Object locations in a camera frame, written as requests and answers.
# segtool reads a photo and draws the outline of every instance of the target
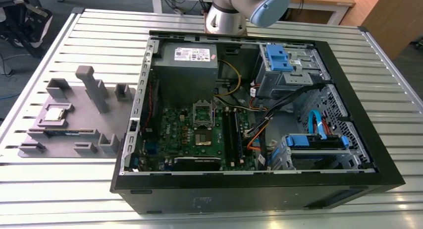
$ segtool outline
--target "power supply label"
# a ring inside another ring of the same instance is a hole
[[[175,60],[185,61],[210,61],[211,50],[198,48],[177,48],[175,49]]]

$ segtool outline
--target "computer component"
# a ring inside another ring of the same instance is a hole
[[[189,107],[213,99],[218,78],[215,44],[163,43],[153,61],[166,107]]]
[[[143,62],[111,186],[138,213],[334,208],[405,183],[326,42],[151,32]]]

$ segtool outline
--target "red wire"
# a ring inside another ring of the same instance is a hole
[[[253,101],[254,101],[254,99],[255,99],[255,97],[253,97],[253,98],[250,99],[250,108],[253,108],[253,109],[255,109],[255,107],[253,106]]]
[[[325,128],[326,128],[326,130],[327,130],[327,134],[331,134],[331,133],[333,133],[333,130],[331,130],[329,124],[326,123],[326,120],[323,120],[323,125],[325,125]]]
[[[147,127],[147,124],[150,122],[150,118],[151,118],[151,115],[153,115],[153,100],[151,100],[151,96],[153,96],[153,87],[151,87],[151,83],[149,83],[149,118],[147,118],[147,121],[146,121],[146,124],[145,124],[145,127],[143,127],[143,130],[142,132],[146,130],[146,127]]]

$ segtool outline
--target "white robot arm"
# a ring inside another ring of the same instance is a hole
[[[258,27],[273,25],[289,8],[290,0],[213,0],[206,28],[211,33],[243,35],[246,18]]]

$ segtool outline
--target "aluminum workbench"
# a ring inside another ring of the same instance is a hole
[[[18,145],[49,97],[47,82],[94,66],[95,78],[137,86],[151,29],[203,32],[201,16],[87,9],[71,14],[0,127],[0,227],[410,228],[423,227],[423,104],[369,33],[355,27],[278,23],[249,34],[330,43],[406,185],[331,210],[146,215],[110,193],[114,159],[37,159]]]

